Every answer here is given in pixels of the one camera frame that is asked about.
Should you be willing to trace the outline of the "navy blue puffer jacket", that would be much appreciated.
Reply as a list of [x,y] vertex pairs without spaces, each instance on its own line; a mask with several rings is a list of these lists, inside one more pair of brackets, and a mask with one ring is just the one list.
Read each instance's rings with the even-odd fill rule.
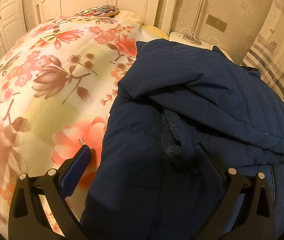
[[81,225],[89,239],[188,239],[224,194],[218,164],[266,176],[284,233],[284,102],[255,68],[167,40],[137,43],[118,82]]

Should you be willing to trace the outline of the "floral pink quilt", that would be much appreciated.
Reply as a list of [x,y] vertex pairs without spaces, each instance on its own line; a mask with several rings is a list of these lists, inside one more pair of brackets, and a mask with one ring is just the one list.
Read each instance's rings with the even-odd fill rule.
[[92,160],[67,204],[80,217],[100,164],[117,84],[136,59],[143,25],[57,17],[22,36],[0,60],[0,234],[8,235],[19,175],[40,176],[83,145]]

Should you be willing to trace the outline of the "patterned cream curtain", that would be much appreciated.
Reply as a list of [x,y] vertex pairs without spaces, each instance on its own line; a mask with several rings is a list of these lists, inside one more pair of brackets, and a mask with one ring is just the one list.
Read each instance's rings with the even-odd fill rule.
[[284,0],[273,0],[242,65],[259,69],[261,79],[284,101]]

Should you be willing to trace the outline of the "white standing lamp pole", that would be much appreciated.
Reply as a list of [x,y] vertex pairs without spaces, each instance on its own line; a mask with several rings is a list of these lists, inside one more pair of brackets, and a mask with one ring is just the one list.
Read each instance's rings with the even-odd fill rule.
[[200,0],[192,28],[186,29],[184,31],[184,34],[182,35],[184,40],[186,40],[186,41],[188,41],[192,44],[196,44],[196,45],[202,44],[202,42],[198,38],[196,38],[195,32],[196,32],[196,28],[197,28],[197,25],[198,25],[198,22],[199,22],[199,18],[200,18],[202,9],[203,9],[203,5],[204,5],[204,0]]

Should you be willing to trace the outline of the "embroidered decorative pillow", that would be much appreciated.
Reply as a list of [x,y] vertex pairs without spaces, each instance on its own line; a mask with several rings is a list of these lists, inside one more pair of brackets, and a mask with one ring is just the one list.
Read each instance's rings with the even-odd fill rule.
[[119,8],[114,5],[102,5],[92,7],[75,14],[75,16],[84,17],[112,17],[119,12]]

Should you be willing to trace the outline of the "yellow pillow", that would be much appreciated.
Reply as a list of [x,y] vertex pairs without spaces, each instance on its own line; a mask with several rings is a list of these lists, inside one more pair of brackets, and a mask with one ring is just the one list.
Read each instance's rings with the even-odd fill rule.
[[146,34],[152,36],[153,38],[163,38],[163,39],[169,40],[169,35],[167,35],[162,30],[158,29],[157,27],[152,26],[152,25],[143,25],[143,19],[139,15],[133,12],[130,12],[127,10],[119,10],[119,12],[113,17],[116,19],[126,21],[126,22],[139,24],[140,29]]

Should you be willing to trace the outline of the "grey wall socket panel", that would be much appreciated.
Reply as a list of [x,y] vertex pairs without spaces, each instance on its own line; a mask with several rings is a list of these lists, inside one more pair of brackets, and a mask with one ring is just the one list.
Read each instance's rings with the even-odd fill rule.
[[222,33],[225,32],[227,23],[220,20],[219,18],[214,17],[213,15],[208,15],[205,24],[221,31]]

